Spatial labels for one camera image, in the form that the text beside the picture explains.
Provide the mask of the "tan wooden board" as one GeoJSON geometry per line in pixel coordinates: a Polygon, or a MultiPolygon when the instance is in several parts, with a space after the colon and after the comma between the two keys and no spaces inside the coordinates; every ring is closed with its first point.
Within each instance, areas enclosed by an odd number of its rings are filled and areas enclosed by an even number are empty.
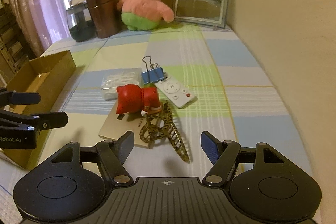
{"type": "Polygon", "coordinates": [[[134,145],[142,148],[152,148],[153,145],[141,140],[139,132],[146,124],[146,118],[140,113],[116,114],[117,103],[112,107],[98,135],[104,139],[116,141],[127,131],[134,133],[134,145]]]}

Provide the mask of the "brown cardboard box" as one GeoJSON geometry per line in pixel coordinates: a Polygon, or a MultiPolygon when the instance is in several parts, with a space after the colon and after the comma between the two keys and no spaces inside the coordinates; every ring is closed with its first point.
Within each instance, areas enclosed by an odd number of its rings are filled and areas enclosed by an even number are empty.
{"type": "MultiPolygon", "coordinates": [[[[37,105],[15,106],[18,114],[37,114],[49,112],[61,91],[76,70],[70,51],[63,51],[30,60],[7,84],[7,89],[17,92],[37,92],[41,101],[37,105]]],[[[4,149],[11,160],[24,169],[37,165],[50,130],[37,137],[37,148],[31,150],[4,149]]]]}

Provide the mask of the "dark wooden shelf rack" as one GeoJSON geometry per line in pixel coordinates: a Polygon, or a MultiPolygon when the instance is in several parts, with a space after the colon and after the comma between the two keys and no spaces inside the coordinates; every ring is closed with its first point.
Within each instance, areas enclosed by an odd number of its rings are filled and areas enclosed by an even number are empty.
{"type": "Polygon", "coordinates": [[[10,5],[1,0],[1,55],[13,73],[17,73],[30,59],[29,45],[19,27],[10,5]]]}

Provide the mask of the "leopard print hair claw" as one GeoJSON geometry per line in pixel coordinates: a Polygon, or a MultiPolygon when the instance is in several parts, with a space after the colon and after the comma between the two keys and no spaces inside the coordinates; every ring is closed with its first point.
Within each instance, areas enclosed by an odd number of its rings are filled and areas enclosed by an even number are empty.
{"type": "Polygon", "coordinates": [[[145,124],[139,132],[140,139],[153,144],[156,140],[166,138],[178,156],[186,163],[190,163],[187,148],[181,134],[173,122],[173,111],[168,101],[162,103],[161,111],[154,114],[145,114],[145,124]]]}

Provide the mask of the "red cat figurine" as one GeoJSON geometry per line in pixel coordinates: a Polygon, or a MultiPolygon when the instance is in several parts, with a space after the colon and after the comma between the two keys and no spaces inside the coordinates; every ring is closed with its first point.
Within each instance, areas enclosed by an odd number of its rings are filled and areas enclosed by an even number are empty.
{"type": "Polygon", "coordinates": [[[116,114],[141,113],[142,115],[159,113],[162,109],[156,87],[141,88],[135,84],[118,86],[116,114]]]}

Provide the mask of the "white remote control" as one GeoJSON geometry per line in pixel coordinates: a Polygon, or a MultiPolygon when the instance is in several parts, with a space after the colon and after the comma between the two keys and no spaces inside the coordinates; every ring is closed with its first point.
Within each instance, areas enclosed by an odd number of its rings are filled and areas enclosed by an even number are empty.
{"type": "Polygon", "coordinates": [[[194,102],[197,97],[174,77],[166,75],[155,86],[179,109],[194,102]]]}

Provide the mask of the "clear plastic packet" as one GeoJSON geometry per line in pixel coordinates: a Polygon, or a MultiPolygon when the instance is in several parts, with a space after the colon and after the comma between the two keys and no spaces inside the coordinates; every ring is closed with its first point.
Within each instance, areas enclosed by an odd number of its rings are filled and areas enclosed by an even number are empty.
{"type": "Polygon", "coordinates": [[[117,87],[134,84],[143,87],[141,68],[116,69],[107,73],[101,83],[101,95],[106,101],[117,99],[117,87]]]}

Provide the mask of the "checkered tablecloth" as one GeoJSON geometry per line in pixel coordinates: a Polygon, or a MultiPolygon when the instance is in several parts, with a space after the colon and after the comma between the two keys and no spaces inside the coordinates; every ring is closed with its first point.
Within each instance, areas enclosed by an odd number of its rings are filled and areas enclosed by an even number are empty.
{"type": "Polygon", "coordinates": [[[114,104],[102,98],[103,77],[116,69],[143,70],[142,58],[150,55],[197,97],[190,106],[174,109],[190,163],[182,161],[168,142],[151,149],[136,147],[126,162],[133,176],[203,176],[211,166],[200,145],[204,130],[244,146],[267,141],[306,172],[311,171],[276,89],[231,30],[177,24],[153,32],[123,31],[82,43],[63,39],[42,56],[63,51],[71,52],[76,70],[52,109],[66,112],[69,122],[50,131],[38,161],[72,140],[82,145],[98,142],[98,133],[114,104]]]}

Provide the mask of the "blue binder clip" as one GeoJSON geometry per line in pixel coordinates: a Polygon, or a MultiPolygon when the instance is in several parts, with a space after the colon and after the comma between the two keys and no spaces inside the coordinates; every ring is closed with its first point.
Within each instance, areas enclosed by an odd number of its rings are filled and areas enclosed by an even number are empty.
{"type": "Polygon", "coordinates": [[[144,56],[142,61],[145,64],[145,70],[141,73],[143,83],[155,84],[159,81],[167,79],[168,74],[163,70],[163,68],[158,63],[152,63],[151,56],[144,56]]]}

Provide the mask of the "glass jar dark lid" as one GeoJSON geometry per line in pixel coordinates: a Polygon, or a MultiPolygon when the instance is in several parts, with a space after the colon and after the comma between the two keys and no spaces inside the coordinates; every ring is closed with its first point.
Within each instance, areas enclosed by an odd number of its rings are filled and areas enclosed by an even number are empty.
{"type": "Polygon", "coordinates": [[[84,42],[96,35],[96,27],[86,2],[70,5],[66,14],[70,35],[76,42],[84,42]]]}

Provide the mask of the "brown wooden canister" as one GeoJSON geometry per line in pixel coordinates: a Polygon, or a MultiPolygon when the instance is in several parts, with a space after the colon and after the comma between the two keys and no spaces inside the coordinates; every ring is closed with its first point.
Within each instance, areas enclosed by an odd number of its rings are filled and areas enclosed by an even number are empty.
{"type": "Polygon", "coordinates": [[[100,39],[110,37],[120,31],[114,0],[86,0],[86,2],[100,39]]]}

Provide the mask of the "pink starfish plush toy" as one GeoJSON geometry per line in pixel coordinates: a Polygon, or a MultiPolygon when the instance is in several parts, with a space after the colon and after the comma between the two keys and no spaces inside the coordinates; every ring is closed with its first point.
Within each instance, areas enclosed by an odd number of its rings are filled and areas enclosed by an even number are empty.
{"type": "Polygon", "coordinates": [[[130,31],[148,31],[157,28],[161,21],[174,20],[173,10],[161,0],[119,0],[116,8],[130,31]]]}

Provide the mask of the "framed sand picture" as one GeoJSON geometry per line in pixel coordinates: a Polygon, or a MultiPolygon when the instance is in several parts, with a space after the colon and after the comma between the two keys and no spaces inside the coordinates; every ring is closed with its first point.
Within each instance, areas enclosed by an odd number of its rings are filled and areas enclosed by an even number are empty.
{"type": "Polygon", "coordinates": [[[224,29],[228,3],[229,0],[173,0],[174,19],[224,29]]]}

